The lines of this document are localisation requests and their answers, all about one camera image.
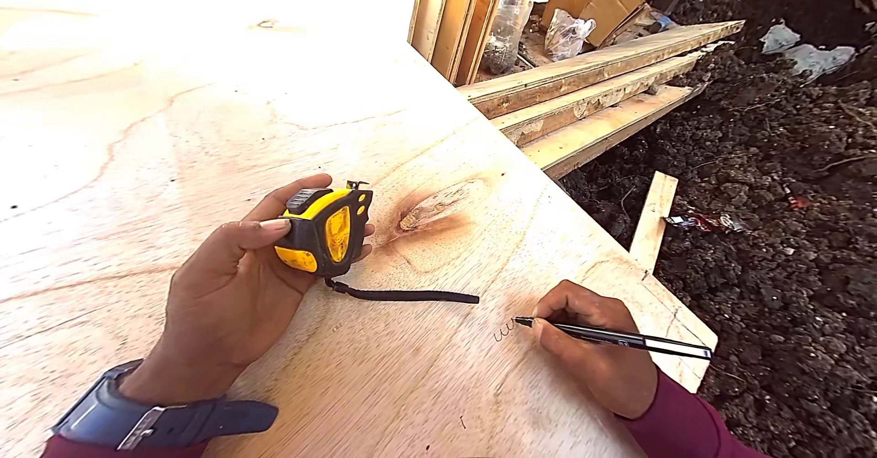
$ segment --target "black pen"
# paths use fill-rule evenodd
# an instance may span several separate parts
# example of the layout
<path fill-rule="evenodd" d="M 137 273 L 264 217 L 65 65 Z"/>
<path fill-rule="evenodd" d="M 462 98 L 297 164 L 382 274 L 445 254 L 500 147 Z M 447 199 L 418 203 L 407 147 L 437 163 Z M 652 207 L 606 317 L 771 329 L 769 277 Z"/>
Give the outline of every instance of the black pen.
<path fill-rule="evenodd" d="M 514 318 L 519 325 L 532 326 L 533 318 Z M 691 345 L 681 341 L 668 340 L 657 336 L 641 335 L 638 333 L 618 332 L 595 326 L 565 325 L 563 323 L 551 323 L 554 327 L 573 338 L 587 341 L 602 341 L 614 343 L 622 347 L 639 348 L 649 352 L 669 353 L 682 357 L 696 357 L 697 359 L 712 360 L 712 350 L 709 347 Z"/>

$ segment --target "hand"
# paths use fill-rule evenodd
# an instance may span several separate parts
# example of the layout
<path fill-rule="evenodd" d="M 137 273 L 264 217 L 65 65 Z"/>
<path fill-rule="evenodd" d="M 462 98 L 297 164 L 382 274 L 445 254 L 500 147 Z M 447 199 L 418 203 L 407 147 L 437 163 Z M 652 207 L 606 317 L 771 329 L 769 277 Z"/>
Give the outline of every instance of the hand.
<path fill-rule="evenodd" d="M 542 348 L 600 404 L 628 419 L 649 409 L 658 388 L 658 369 L 649 352 L 576 340 L 545 322 L 639 332 L 624 302 L 564 280 L 539 300 L 533 318 L 533 335 Z"/>
<path fill-rule="evenodd" d="M 291 227 L 277 217 L 301 189 L 331 183 L 317 174 L 274 190 L 243 220 L 204 240 L 171 278 L 164 332 L 122 382 L 122 394 L 165 405 L 220 397 L 269 350 L 317 279 L 277 257 L 274 242 Z M 366 226 L 366 236 L 374 232 Z M 363 245 L 358 260 L 371 249 Z"/>

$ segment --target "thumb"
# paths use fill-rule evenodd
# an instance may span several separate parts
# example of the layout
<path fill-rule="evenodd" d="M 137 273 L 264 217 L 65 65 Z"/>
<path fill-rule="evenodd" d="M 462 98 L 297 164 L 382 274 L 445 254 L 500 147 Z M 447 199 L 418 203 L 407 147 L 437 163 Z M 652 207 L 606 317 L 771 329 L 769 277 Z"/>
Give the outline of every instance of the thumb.
<path fill-rule="evenodd" d="M 545 351 L 557 357 L 573 374 L 581 374 L 594 348 L 591 344 L 576 340 L 562 332 L 542 318 L 533 319 L 533 336 Z"/>
<path fill-rule="evenodd" d="M 180 268 L 178 276 L 209 281 L 235 274 L 238 262 L 249 249 L 270 246 L 290 231 L 291 222 L 275 218 L 264 222 L 230 222 L 219 226 Z"/>

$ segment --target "fingernail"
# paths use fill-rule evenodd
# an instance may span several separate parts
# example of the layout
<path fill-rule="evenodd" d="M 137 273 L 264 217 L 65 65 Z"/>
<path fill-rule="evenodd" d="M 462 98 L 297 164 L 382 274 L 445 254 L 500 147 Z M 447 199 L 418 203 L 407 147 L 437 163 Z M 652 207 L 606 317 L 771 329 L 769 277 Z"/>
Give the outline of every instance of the fingernail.
<path fill-rule="evenodd" d="M 536 337 L 536 341 L 540 341 L 542 338 L 542 319 L 533 319 L 532 330 L 533 336 Z"/>
<path fill-rule="evenodd" d="M 287 220 L 286 218 L 275 218 L 273 220 L 259 222 L 259 226 L 265 230 L 284 230 L 290 227 L 290 220 Z"/>

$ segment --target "tape measure wrist strap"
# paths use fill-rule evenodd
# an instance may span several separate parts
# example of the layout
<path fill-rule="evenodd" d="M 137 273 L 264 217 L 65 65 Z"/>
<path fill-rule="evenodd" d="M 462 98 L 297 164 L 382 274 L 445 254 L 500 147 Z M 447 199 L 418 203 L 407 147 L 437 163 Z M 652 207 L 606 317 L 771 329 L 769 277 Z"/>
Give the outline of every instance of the tape measure wrist strap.
<path fill-rule="evenodd" d="M 357 290 L 350 285 L 325 279 L 326 287 L 340 294 L 347 294 L 362 300 L 381 300 L 396 302 L 446 301 L 463 304 L 478 304 L 476 295 L 445 292 L 443 290 Z"/>

